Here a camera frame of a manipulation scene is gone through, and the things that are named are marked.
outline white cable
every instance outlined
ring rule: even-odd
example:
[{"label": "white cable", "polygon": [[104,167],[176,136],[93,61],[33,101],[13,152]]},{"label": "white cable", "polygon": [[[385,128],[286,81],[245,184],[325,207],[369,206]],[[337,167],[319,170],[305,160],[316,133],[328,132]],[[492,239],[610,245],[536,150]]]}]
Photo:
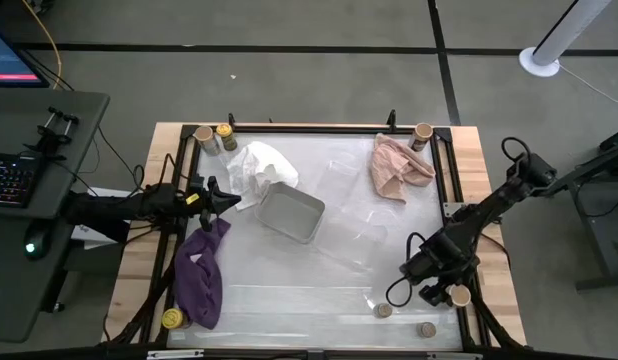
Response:
[{"label": "white cable", "polygon": [[587,85],[587,87],[589,87],[591,90],[593,90],[593,91],[597,92],[598,94],[600,94],[600,95],[602,95],[602,96],[606,97],[607,99],[609,99],[609,100],[611,100],[611,101],[615,102],[616,104],[618,104],[618,100],[616,100],[616,99],[612,98],[611,96],[609,96],[609,95],[605,94],[602,90],[600,90],[600,89],[596,88],[595,86],[593,86],[593,85],[589,84],[589,83],[587,82],[587,80],[585,80],[585,79],[581,78],[580,76],[578,76],[578,75],[574,74],[574,73],[573,73],[573,72],[571,72],[569,69],[567,69],[566,67],[562,66],[562,64],[560,64],[560,67],[561,67],[564,71],[566,71],[569,75],[571,75],[571,76],[575,77],[576,79],[578,79],[578,80],[582,81],[582,83],[583,83],[583,84],[585,84],[585,85]]}]

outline white stand base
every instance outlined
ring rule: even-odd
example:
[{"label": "white stand base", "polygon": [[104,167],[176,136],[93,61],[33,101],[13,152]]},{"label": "white stand base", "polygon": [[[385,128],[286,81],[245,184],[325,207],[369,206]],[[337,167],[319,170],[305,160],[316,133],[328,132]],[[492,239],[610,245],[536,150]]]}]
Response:
[{"label": "white stand base", "polygon": [[560,62],[558,59],[552,62],[549,65],[538,65],[533,61],[533,52],[536,50],[535,47],[530,47],[522,50],[520,55],[518,55],[518,61],[520,61],[520,65],[527,70],[531,75],[539,76],[539,77],[550,77],[554,76],[560,70]]}]

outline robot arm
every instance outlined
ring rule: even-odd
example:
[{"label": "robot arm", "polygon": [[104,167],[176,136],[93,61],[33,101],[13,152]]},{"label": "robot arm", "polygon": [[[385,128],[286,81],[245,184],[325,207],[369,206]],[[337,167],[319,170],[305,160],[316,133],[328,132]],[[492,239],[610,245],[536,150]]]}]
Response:
[{"label": "robot arm", "polygon": [[211,215],[220,215],[241,197],[220,191],[214,176],[207,189],[191,187],[185,194],[174,185],[161,183],[128,197],[101,197],[70,193],[63,217],[73,225],[86,225],[118,242],[126,241],[129,224],[124,220],[146,220],[166,225],[176,217],[200,215],[200,226],[211,230]]},{"label": "robot arm", "polygon": [[[444,227],[420,245],[418,253],[400,266],[404,279],[413,286],[425,279],[437,277],[435,285],[424,286],[418,293],[430,305],[451,304],[447,289],[452,285],[469,285],[468,281],[480,263],[476,250],[482,229],[515,203],[529,196],[538,196],[555,180],[556,170],[528,150],[510,159],[514,164],[507,170],[507,181],[502,186],[481,203],[457,211]],[[476,311],[483,315],[498,341],[505,346],[503,342],[511,338],[478,294],[470,291]]]}]

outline peach towel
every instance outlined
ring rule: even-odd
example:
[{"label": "peach towel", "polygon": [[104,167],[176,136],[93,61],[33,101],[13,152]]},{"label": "peach towel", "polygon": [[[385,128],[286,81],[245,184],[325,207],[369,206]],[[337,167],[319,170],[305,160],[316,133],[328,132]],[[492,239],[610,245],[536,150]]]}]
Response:
[{"label": "peach towel", "polygon": [[406,203],[402,183],[427,186],[436,175],[433,167],[407,145],[376,135],[371,159],[371,177],[380,196]]}]

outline floor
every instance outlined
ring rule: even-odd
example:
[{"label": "floor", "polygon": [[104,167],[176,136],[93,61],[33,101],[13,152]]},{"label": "floor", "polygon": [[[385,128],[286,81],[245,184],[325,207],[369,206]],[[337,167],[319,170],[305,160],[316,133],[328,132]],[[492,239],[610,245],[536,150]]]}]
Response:
[{"label": "floor", "polygon": [[[44,41],[18,3],[0,8],[0,29],[15,42]],[[448,48],[520,49],[536,45],[570,3],[438,0],[437,9]],[[426,0],[57,0],[43,21],[58,43],[435,48],[441,40]],[[572,48],[618,49],[618,1]],[[36,55],[55,63],[49,51]],[[401,124],[478,126],[496,187],[509,165],[499,146],[505,136],[524,139],[565,173],[618,131],[618,104],[564,71],[531,77],[514,56],[449,55],[445,86],[435,53],[63,51],[62,58],[63,77],[76,89],[111,95],[103,130],[132,164],[145,162],[158,121],[219,121],[232,112],[245,122],[378,123],[396,109]],[[618,57],[563,57],[562,64],[618,98]],[[457,118],[453,106],[449,115],[451,94]],[[89,156],[85,169],[95,161]],[[101,156],[85,180],[130,188],[123,166],[102,146]],[[618,358],[618,288],[574,289],[599,270],[567,194],[517,205],[503,232],[528,343]],[[65,313],[41,316],[28,342],[0,344],[0,352],[98,342],[114,279],[76,278]]]}]

